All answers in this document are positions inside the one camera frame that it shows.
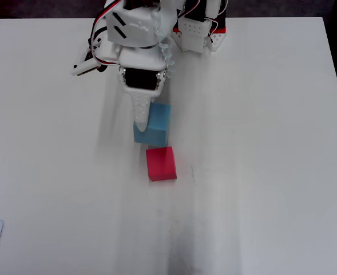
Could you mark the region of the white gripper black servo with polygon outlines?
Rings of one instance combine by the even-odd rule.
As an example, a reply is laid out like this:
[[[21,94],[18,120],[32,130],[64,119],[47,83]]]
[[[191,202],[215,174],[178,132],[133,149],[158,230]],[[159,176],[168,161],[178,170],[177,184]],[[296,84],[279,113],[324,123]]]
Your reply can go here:
[[[140,132],[148,125],[150,103],[158,97],[167,77],[167,63],[159,47],[123,47],[118,79],[132,99],[134,122]]]

